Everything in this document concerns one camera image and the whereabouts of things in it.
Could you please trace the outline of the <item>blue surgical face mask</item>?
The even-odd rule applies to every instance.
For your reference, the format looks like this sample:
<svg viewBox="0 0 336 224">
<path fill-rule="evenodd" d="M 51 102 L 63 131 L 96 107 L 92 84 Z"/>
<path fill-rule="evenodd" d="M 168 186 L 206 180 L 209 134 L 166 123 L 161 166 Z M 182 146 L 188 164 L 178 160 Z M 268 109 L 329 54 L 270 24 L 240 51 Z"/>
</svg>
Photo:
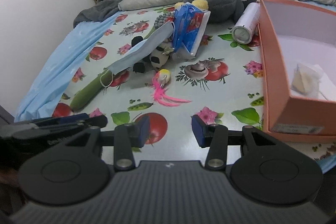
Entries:
<svg viewBox="0 0 336 224">
<path fill-rule="evenodd" d="M 111 76 L 131 67 L 133 64 L 142 60 L 147 55 L 151 54 L 157 46 L 159 46 L 165 39 L 171 37 L 174 33 L 174 23 L 171 21 L 163 24 L 159 29 L 154 31 L 147 39 L 132 47 L 123 57 L 109 65 L 106 70 L 99 77 L 102 87 L 107 88 L 108 85 L 104 84 L 102 78 L 106 74 Z"/>
</svg>

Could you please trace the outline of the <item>translucent printed plastic packet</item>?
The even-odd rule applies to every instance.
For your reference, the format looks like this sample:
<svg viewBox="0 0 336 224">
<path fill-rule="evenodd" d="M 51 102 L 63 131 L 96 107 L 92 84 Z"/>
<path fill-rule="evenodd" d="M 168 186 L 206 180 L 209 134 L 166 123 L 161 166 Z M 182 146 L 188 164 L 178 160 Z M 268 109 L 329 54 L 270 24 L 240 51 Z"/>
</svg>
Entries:
<svg viewBox="0 0 336 224">
<path fill-rule="evenodd" d="M 318 98 L 319 83 L 324 71 L 315 65 L 298 63 L 291 81 L 291 90 L 304 97 Z"/>
</svg>

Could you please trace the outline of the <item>blue white plastic bag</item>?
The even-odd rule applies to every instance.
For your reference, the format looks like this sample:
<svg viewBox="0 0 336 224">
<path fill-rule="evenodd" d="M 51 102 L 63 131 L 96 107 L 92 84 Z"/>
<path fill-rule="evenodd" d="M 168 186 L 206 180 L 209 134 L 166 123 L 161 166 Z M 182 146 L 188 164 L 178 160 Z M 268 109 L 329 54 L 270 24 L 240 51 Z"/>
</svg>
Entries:
<svg viewBox="0 0 336 224">
<path fill-rule="evenodd" d="M 211 12 L 191 3 L 175 9 L 173 59 L 191 60 L 197 55 Z"/>
</svg>

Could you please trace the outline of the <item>light blue bed sheet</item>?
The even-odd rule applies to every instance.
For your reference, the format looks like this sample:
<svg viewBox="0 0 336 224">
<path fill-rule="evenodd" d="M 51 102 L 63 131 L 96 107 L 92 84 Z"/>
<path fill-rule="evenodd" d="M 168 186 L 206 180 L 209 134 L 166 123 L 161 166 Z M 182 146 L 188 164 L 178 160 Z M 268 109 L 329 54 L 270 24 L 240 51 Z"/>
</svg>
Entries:
<svg viewBox="0 0 336 224">
<path fill-rule="evenodd" d="M 15 122 L 52 116 L 72 77 L 120 12 L 103 22 L 79 23 L 54 50 L 19 104 Z"/>
</svg>

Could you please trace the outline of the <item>pink feather cat toy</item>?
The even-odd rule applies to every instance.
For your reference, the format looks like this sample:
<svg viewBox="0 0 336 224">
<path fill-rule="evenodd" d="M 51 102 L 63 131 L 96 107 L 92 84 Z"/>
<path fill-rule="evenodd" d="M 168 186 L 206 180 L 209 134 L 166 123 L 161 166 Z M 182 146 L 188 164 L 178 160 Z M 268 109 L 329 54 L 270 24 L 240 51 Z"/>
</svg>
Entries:
<svg viewBox="0 0 336 224">
<path fill-rule="evenodd" d="M 166 94 L 170 80 L 171 73 L 167 69 L 161 69 L 154 75 L 151 82 L 154 89 L 152 95 L 154 102 L 166 107 L 177 107 L 184 103 L 190 103 L 190 100 L 175 98 Z"/>
</svg>

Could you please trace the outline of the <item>green long massage brush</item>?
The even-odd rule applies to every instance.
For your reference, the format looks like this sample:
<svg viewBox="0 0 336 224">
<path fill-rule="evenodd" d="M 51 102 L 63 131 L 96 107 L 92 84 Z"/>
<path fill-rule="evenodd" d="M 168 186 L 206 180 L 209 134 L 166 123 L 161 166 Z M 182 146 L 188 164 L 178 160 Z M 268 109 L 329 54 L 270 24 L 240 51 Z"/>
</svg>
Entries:
<svg viewBox="0 0 336 224">
<path fill-rule="evenodd" d="M 113 78 L 116 74 L 128 69 L 152 54 L 154 50 L 156 50 L 164 40 L 170 38 L 173 33 L 174 23 L 171 20 L 168 20 L 157 30 L 152 32 L 147 39 L 143 39 L 135 46 L 131 47 L 123 57 L 109 65 L 87 86 L 77 92 L 72 99 L 70 108 L 74 112 L 82 110 L 102 89 L 106 89 L 110 83 L 113 82 Z"/>
</svg>

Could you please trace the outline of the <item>small panda plush toy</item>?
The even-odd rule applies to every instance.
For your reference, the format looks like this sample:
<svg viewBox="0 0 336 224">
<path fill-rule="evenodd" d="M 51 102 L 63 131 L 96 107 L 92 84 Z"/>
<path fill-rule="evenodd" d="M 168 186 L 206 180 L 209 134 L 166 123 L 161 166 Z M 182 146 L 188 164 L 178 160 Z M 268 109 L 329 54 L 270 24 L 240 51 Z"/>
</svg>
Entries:
<svg viewBox="0 0 336 224">
<path fill-rule="evenodd" d="M 135 73 L 145 73 L 150 65 L 156 72 L 163 68 L 171 58 L 171 53 L 174 51 L 172 40 L 172 38 L 165 39 L 151 54 L 135 63 L 133 65 L 133 71 Z"/>
</svg>

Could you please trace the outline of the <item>white spray can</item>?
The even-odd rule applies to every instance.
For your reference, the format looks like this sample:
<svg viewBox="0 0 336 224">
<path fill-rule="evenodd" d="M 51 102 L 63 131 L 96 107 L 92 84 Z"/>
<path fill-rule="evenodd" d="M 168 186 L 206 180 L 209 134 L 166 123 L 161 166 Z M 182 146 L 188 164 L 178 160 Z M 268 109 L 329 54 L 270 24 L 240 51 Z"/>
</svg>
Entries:
<svg viewBox="0 0 336 224">
<path fill-rule="evenodd" d="M 259 18 L 260 3 L 250 3 L 232 28 L 231 34 L 234 41 L 240 44 L 249 44 L 255 34 Z"/>
</svg>

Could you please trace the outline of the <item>salmon pink cardboard box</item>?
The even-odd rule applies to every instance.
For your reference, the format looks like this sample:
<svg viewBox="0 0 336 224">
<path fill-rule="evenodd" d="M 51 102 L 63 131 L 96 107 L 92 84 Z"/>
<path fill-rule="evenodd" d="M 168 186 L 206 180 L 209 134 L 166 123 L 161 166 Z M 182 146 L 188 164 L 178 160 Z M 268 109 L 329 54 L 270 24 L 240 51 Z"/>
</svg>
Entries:
<svg viewBox="0 0 336 224">
<path fill-rule="evenodd" d="M 335 141 L 335 11 L 260 0 L 264 131 L 281 141 Z"/>
</svg>

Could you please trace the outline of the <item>dark grey clothing pile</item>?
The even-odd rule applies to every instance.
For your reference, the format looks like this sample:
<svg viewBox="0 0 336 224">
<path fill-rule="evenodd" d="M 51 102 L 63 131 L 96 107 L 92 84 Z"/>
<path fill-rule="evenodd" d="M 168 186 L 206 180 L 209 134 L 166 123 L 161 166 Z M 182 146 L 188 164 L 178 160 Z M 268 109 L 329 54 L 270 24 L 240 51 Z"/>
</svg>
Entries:
<svg viewBox="0 0 336 224">
<path fill-rule="evenodd" d="M 73 21 L 73 28 L 81 22 L 103 22 L 119 10 L 118 4 L 122 0 L 98 0 L 96 5 L 81 11 Z"/>
</svg>

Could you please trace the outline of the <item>grey white penguin plush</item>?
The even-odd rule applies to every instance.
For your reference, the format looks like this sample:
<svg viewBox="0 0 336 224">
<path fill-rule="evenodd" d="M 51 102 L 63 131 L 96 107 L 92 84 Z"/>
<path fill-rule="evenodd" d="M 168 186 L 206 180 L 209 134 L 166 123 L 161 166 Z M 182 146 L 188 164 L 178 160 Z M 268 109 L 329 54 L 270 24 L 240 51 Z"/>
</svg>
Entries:
<svg viewBox="0 0 336 224">
<path fill-rule="evenodd" d="M 209 23 L 223 23 L 227 20 L 237 22 L 247 6 L 257 0 L 183 0 L 201 10 L 210 12 Z"/>
</svg>

